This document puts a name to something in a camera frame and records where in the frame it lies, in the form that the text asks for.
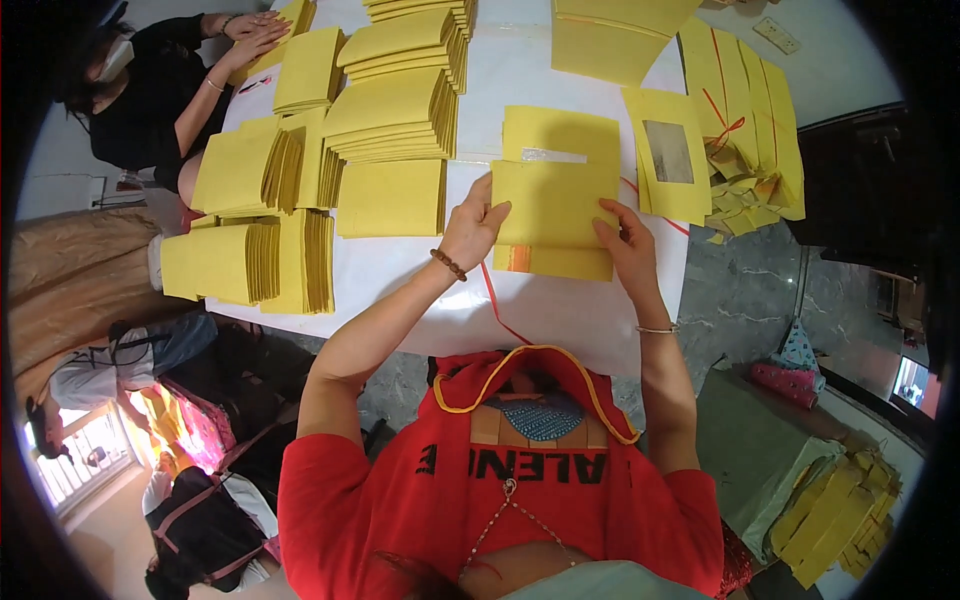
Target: bangle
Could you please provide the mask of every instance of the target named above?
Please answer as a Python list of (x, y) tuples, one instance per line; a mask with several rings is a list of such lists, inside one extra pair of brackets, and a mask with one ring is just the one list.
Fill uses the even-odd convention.
[(222, 87), (216, 85), (214, 82), (212, 82), (209, 77), (204, 77), (204, 81), (206, 82), (207, 85), (209, 85), (209, 86), (212, 87), (213, 89), (219, 91), (220, 93), (223, 93), (223, 92), (224, 92), (224, 89), (223, 89)]
[(227, 20), (224, 21), (224, 24), (220, 26), (220, 35), (225, 36), (227, 34), (227, 25), (229, 24), (229, 22), (235, 19), (236, 17), (242, 16), (242, 15), (243, 15), (242, 12), (238, 12), (237, 14), (232, 14), (228, 16)]
[(467, 281), (467, 273), (460, 268), (460, 265), (450, 260), (450, 257), (436, 248), (430, 251), (430, 255), (449, 267), (450, 271), (461, 281)]
[(640, 333), (679, 333), (680, 326), (675, 323), (671, 323), (669, 329), (647, 329), (646, 327), (637, 325), (636, 330)]

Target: yellow trim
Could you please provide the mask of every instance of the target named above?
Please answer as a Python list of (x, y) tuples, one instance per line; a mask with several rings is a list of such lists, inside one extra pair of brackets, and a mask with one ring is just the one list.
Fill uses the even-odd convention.
[(469, 412), (471, 412), (471, 411), (472, 411), (473, 409), (475, 409), (477, 406), (480, 406), (480, 403), (483, 401), (483, 398), (484, 398), (484, 396), (485, 396), (486, 393), (487, 393), (487, 388), (490, 387), (490, 382), (493, 381), (493, 378), (496, 377), (496, 374), (497, 374), (498, 372), (500, 372), (501, 369), (503, 369), (504, 365), (506, 365), (507, 362), (508, 362), (511, 358), (513, 358), (515, 354), (518, 354), (518, 353), (520, 353), (520, 352), (523, 352), (523, 351), (526, 350), (526, 349), (530, 349), (530, 350), (539, 350), (539, 349), (551, 349), (551, 350), (556, 350), (556, 351), (558, 351), (559, 353), (561, 353), (563, 356), (565, 356), (565, 357), (567, 357), (568, 359), (570, 359), (570, 362), (572, 362), (574, 365), (576, 365), (576, 366), (577, 366), (577, 369), (580, 370), (580, 375), (584, 378), (584, 381), (587, 382), (587, 389), (588, 389), (589, 392), (590, 392), (590, 399), (593, 401), (593, 408), (596, 409), (597, 415), (600, 416), (600, 420), (603, 422), (603, 424), (607, 426), (607, 431), (609, 431), (609, 432), (611, 433), (611, 435), (613, 435), (613, 436), (616, 438), (616, 440), (617, 440), (618, 442), (620, 442), (621, 444), (633, 444), (633, 443), (635, 443), (637, 440), (640, 439), (640, 434), (636, 431), (636, 429), (634, 429), (634, 425), (630, 422), (630, 417), (628, 417), (628, 416), (627, 416), (627, 413), (624, 413), (623, 411), (620, 411), (620, 412), (623, 413), (623, 419), (624, 419), (624, 421), (627, 422), (627, 428), (630, 429), (630, 432), (631, 432), (631, 434), (633, 434), (633, 437), (632, 437), (632, 438), (625, 438), (625, 437), (623, 437), (623, 435), (620, 434), (619, 431), (616, 430), (615, 427), (613, 427), (613, 425), (610, 423), (610, 420), (607, 419), (607, 415), (604, 413), (603, 408), (600, 406), (600, 399), (597, 397), (596, 390), (593, 389), (593, 381), (590, 379), (590, 376), (589, 376), (589, 374), (587, 373), (587, 370), (584, 369), (584, 366), (580, 364), (580, 361), (578, 361), (578, 360), (573, 356), (573, 354), (570, 354), (569, 352), (567, 352), (567, 351), (564, 350), (563, 348), (560, 348), (560, 347), (557, 347), (557, 346), (551, 346), (551, 345), (549, 345), (549, 344), (541, 344), (541, 345), (538, 345), (538, 346), (520, 346), (520, 347), (517, 347), (517, 348), (512, 349), (509, 354), (507, 354), (506, 356), (503, 357), (503, 360), (501, 360), (501, 361), (500, 361), (500, 364), (496, 366), (496, 369), (493, 370), (493, 372), (490, 374), (490, 377), (487, 378), (487, 382), (484, 383), (484, 384), (483, 384), (483, 388), (480, 389), (480, 395), (477, 396), (477, 399), (474, 400), (474, 401), (473, 401), (473, 404), (472, 404), (471, 406), (469, 406), (468, 408), (453, 408), (453, 407), (451, 407), (451, 406), (447, 406), (447, 405), (446, 405), (446, 402), (444, 402), (444, 393), (443, 393), (443, 391), (442, 391), (441, 388), (440, 388), (440, 384), (441, 384), (441, 382), (446, 381), (447, 379), (449, 379), (449, 377), (448, 377), (447, 375), (442, 374), (442, 373), (441, 373), (441, 374), (438, 374), (438, 375), (436, 376), (436, 378), (434, 378), (434, 380), (433, 380), (433, 394), (434, 394), (434, 396), (435, 396), (436, 399), (437, 399), (437, 404), (439, 404), (439, 405), (440, 405), (440, 408), (443, 409), (445, 412), (447, 412), (447, 413), (452, 413), (452, 414), (454, 414), (454, 415), (463, 415), (464, 413), (469, 413)]

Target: floor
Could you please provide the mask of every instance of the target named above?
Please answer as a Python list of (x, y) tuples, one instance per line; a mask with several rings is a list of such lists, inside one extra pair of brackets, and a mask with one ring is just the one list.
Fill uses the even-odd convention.
[[(710, 366), (721, 359), (752, 362), (776, 351), (799, 310), (814, 348), (830, 356), (834, 371), (878, 396), (889, 396), (902, 333), (876, 314), (876, 276), (869, 269), (821, 260), (819, 249), (805, 252), (783, 222), (723, 245), (707, 241), (712, 234), (696, 227), (690, 232), (678, 319), (697, 392)], [(314, 353), (324, 343), (272, 333)], [(426, 387), (426, 358), (395, 352), (360, 396), (361, 424), (369, 427), (382, 418), (398, 431), (416, 418)], [(643, 428), (639, 381), (615, 377), (613, 396), (634, 425)]]

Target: person in black shirt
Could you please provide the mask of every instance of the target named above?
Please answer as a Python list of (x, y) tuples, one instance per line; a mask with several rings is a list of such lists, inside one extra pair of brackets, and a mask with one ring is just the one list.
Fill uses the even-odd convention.
[[(134, 33), (119, 21), (124, 9), (98, 28), (58, 101), (88, 123), (94, 156), (129, 171), (155, 166), (156, 181), (190, 206), (207, 140), (224, 124), (228, 77), (276, 48), (290, 23), (276, 12), (197, 14)], [(196, 50), (214, 36), (238, 43), (208, 68)]]

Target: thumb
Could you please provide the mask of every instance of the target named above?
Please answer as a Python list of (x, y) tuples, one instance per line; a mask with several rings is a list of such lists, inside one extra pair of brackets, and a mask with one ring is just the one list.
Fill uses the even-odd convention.
[(483, 218), (483, 224), (494, 231), (500, 229), (503, 222), (507, 220), (507, 215), (510, 214), (510, 208), (511, 204), (509, 202), (494, 206), (487, 211), (487, 215)]
[(597, 239), (610, 251), (610, 254), (617, 255), (630, 249), (627, 243), (620, 239), (619, 233), (603, 219), (593, 219), (593, 230), (597, 234)]

